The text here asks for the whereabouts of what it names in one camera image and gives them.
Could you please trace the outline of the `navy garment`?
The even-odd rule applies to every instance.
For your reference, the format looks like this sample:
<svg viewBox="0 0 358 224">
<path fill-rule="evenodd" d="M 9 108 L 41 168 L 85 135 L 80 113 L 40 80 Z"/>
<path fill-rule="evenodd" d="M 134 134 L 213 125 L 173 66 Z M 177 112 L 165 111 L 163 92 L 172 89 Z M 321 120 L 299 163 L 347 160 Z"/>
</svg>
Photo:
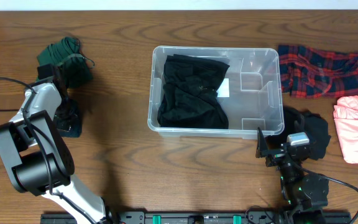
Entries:
<svg viewBox="0 0 358 224">
<path fill-rule="evenodd" d="M 58 132 L 62 137 L 78 138 L 82 133 L 82 118 L 78 103 L 70 98 L 70 114 L 71 114 L 71 129 L 69 131 L 59 130 Z"/>
</svg>

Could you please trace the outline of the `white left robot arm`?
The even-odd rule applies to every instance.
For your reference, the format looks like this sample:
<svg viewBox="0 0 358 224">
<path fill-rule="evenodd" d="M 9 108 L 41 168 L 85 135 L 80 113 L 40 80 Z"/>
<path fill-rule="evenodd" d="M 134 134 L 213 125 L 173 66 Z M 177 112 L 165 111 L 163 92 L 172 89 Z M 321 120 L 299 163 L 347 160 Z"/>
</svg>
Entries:
<svg viewBox="0 0 358 224">
<path fill-rule="evenodd" d="M 41 223 L 273 223 L 274 215 L 257 207 L 243 213 L 113 212 L 74 174 L 71 153 L 52 121 L 65 102 L 65 86 L 51 80 L 24 86 L 21 108 L 0 125 L 0 157 L 18 192 L 42 196 L 65 209 L 41 215 Z"/>
</svg>

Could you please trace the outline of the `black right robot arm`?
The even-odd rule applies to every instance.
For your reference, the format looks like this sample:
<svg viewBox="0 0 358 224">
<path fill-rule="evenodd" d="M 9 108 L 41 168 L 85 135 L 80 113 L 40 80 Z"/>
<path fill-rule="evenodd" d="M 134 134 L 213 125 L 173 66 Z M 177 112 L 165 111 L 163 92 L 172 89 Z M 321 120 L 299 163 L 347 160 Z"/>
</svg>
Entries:
<svg viewBox="0 0 358 224">
<path fill-rule="evenodd" d="M 283 143 L 279 149 L 265 147 L 260 155 L 266 166 L 280 172 L 283 198 L 288 201 L 277 218 L 279 223 L 326 223 L 323 207 L 328 204 L 329 183 L 318 174 L 304 171 L 301 163 L 311 157 L 307 145 Z"/>
</svg>

